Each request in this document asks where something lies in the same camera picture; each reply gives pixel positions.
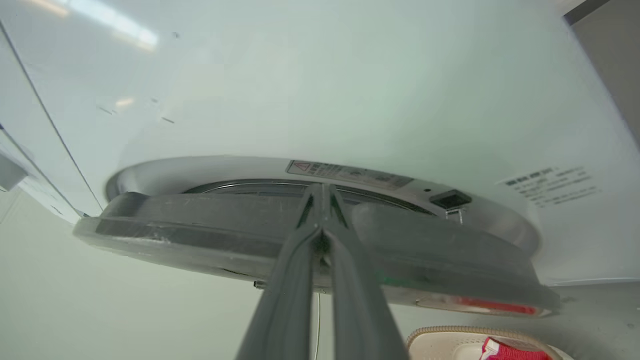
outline washing machine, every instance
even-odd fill
[[[0,14],[1,150],[73,224],[135,218],[170,245],[203,227],[278,238],[328,183],[382,209],[372,226],[437,219],[518,249],[545,286],[640,280],[636,143],[554,3],[7,0]],[[273,262],[252,259],[251,274],[192,252],[147,260],[261,281]]]

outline red cloth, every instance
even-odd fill
[[[480,360],[551,360],[544,351],[523,351],[487,338],[482,345]]]

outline white appliance surface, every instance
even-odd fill
[[[27,138],[50,116],[79,172],[32,160],[89,215],[148,161],[322,161],[517,211],[545,284],[640,279],[640,157],[552,3],[4,0],[0,19],[47,112],[3,126]],[[544,206],[507,185],[546,169],[576,184]]]

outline warning triangle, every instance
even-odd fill
[[[310,163],[293,163],[293,165],[295,165],[298,169],[302,171],[307,171],[309,166],[311,166]]]

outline white basket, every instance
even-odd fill
[[[412,360],[480,360],[487,337],[519,350],[544,351],[553,360],[573,360],[562,350],[529,335],[485,327],[423,327],[409,335],[407,347]]]

